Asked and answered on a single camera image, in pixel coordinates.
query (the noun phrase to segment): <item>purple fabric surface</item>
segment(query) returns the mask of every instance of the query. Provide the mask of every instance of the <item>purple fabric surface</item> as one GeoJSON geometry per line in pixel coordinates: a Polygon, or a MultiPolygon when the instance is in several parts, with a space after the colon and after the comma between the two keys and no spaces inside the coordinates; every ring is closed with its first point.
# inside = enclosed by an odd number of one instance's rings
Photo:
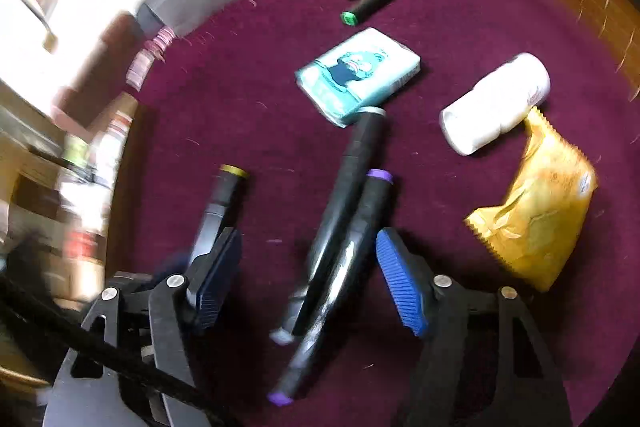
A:
{"type": "Polygon", "coordinates": [[[302,272],[351,134],[315,110],[293,73],[367,26],[420,55],[420,75],[385,105],[389,139],[375,167],[396,181],[392,223],[408,232],[415,253],[463,285],[495,291],[509,283],[531,296],[463,223],[474,208],[502,201],[526,142],[522,125],[462,157],[438,114],[513,55],[533,53],[552,83],[541,110],[598,174],[574,253],[530,306],[580,423],[640,331],[640,121],[626,80],[556,0],[395,0],[357,28],[340,22],[349,5],[238,0],[175,41],[165,64],[156,61],[140,94],[159,118],[129,268],[153,270],[190,244],[220,164],[249,171],[241,270],[201,356],[213,392],[249,427],[389,425],[421,346],[401,326],[377,268],[337,321],[343,345],[306,397],[281,408],[266,398],[292,354],[268,333],[302,272]]]}

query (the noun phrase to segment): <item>black cable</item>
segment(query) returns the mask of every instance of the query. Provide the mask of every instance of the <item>black cable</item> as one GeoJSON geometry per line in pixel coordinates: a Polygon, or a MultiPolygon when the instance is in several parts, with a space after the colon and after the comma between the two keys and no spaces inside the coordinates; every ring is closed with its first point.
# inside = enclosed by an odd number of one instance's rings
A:
{"type": "Polygon", "coordinates": [[[238,421],[226,413],[221,406],[214,404],[196,388],[160,371],[153,365],[143,363],[126,351],[111,346],[94,334],[83,330],[59,313],[47,308],[4,274],[0,274],[0,298],[22,318],[37,324],[45,333],[59,337],[69,347],[94,362],[109,367],[138,384],[146,385],[203,410],[216,425],[223,427],[239,425],[238,421]]]}

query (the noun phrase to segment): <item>teal tissue packet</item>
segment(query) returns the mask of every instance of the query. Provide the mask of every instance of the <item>teal tissue packet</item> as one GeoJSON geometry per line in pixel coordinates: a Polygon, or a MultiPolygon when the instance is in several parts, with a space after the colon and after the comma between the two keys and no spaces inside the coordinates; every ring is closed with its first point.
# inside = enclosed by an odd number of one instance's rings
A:
{"type": "Polygon", "coordinates": [[[361,108],[380,105],[418,71],[418,55],[367,28],[296,71],[296,78],[318,110],[345,127],[361,108]]]}

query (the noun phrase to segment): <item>table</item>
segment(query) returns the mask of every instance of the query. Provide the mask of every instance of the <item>table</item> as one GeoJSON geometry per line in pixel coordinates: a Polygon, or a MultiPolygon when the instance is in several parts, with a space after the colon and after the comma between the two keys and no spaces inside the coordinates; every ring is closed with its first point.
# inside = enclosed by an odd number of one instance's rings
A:
{"type": "Polygon", "coordinates": [[[350,131],[328,123],[294,71],[373,26],[422,57],[422,72],[386,105],[381,167],[398,180],[393,225],[435,270],[494,291],[514,285],[559,365],[574,423],[599,402],[640,331],[640,119],[626,80],[590,29],[557,0],[396,0],[365,25],[340,22],[345,0],[238,0],[156,61],[140,94],[158,121],[149,143],[129,269],[149,271],[196,233],[222,163],[252,174],[239,228],[241,272],[199,362],[216,396],[247,426],[389,425],[420,342],[401,326],[375,268],[335,325],[337,348],[305,399],[278,409],[265,395],[292,353],[268,339],[302,272],[305,248],[350,131]],[[552,83],[541,107],[598,174],[582,235],[556,284],[534,295],[463,224],[498,204],[514,177],[522,125],[481,152],[458,156],[439,111],[520,52],[552,83]]]}

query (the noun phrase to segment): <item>purple marker cap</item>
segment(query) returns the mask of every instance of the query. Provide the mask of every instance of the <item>purple marker cap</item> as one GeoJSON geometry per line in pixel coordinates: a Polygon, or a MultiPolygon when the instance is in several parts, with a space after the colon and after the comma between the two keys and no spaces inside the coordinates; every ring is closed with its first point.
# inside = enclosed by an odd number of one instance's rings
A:
{"type": "Polygon", "coordinates": [[[383,171],[382,169],[371,169],[367,172],[367,176],[372,176],[372,178],[380,178],[385,182],[393,183],[394,177],[391,175],[389,171],[383,171]]]}
{"type": "Polygon", "coordinates": [[[282,407],[283,405],[289,405],[290,403],[293,403],[293,399],[289,398],[283,393],[270,393],[267,395],[267,399],[271,403],[277,405],[278,407],[282,407]]]}

